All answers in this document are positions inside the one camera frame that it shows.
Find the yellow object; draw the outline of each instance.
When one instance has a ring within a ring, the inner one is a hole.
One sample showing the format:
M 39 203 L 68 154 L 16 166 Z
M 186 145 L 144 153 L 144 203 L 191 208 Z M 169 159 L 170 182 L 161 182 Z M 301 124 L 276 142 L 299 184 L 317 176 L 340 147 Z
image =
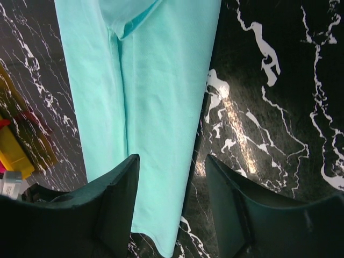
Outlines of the yellow object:
M 34 171 L 33 165 L 8 126 L 0 130 L 0 161 L 6 170 L 20 171 L 23 179 L 31 176 Z
M 0 104 L 0 113 L 8 120 L 29 110 L 27 104 L 16 90 L 11 78 L 8 76 L 1 63 Z M 30 126 L 28 120 L 21 121 L 17 126 L 18 132 L 15 135 L 15 139 L 20 141 L 22 144 L 20 146 L 22 146 L 25 153 L 28 154 L 29 160 L 34 162 L 33 165 L 37 171 L 48 169 L 58 162 L 54 150 L 52 149 L 53 144 L 51 144 L 51 140 L 48 138 L 49 135 L 44 135 L 34 124 Z

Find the fabric fold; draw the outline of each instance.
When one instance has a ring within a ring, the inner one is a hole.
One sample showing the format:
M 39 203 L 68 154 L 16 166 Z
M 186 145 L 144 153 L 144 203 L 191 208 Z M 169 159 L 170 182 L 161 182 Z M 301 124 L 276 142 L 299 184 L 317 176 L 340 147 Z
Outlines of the fabric fold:
M 103 19 L 120 40 L 131 35 L 162 0 L 99 0 Z
M 55 0 L 88 181 L 138 153 L 132 232 L 164 257 L 176 243 L 220 2 Z

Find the clothing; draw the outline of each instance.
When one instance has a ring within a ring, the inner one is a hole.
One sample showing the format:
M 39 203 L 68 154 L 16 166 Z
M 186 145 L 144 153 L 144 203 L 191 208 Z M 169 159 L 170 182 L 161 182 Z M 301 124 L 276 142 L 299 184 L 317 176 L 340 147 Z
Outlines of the clothing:
M 138 153 L 132 232 L 171 257 L 220 0 L 131 3 L 55 0 L 88 180 Z

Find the black marble floor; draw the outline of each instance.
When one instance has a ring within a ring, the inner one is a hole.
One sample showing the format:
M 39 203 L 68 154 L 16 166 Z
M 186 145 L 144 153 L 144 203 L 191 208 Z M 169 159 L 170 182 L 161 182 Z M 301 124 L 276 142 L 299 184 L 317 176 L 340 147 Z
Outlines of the black marble floor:
M 218 257 L 205 181 L 209 153 L 295 199 L 344 190 L 342 11 L 339 0 L 223 1 L 173 257 Z M 45 158 L 27 147 L 37 162 L 29 183 L 79 188 L 87 180 L 53 0 L 0 0 L 0 37 L 0 63 L 22 102 L 13 105 L 9 88 L 0 111 L 37 114 L 41 122 L 30 128 L 56 157 L 44 169 Z M 129 257 L 161 257 L 144 235 L 132 234 L 128 248 Z

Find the red object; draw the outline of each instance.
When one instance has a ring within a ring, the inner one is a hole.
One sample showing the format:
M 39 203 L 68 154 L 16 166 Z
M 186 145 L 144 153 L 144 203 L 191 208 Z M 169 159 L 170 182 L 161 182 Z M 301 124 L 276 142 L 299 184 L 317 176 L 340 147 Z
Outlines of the red object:
M 27 110 L 15 116 L 15 120 L 17 122 L 20 122 L 25 119 L 29 120 L 30 122 L 38 126 L 41 125 L 48 134 L 51 134 L 53 132 L 53 130 L 45 123 L 45 121 L 43 121 L 43 119 L 40 119 L 40 117 L 32 111 Z
M 10 123 L 11 123 L 11 121 L 9 121 L 7 119 L 0 120 L 0 130 L 2 128 L 4 128 L 6 125 L 9 125 Z
M 6 168 L 4 167 L 4 165 L 2 165 L 0 161 L 0 174 L 5 174 L 5 172 L 6 172 Z

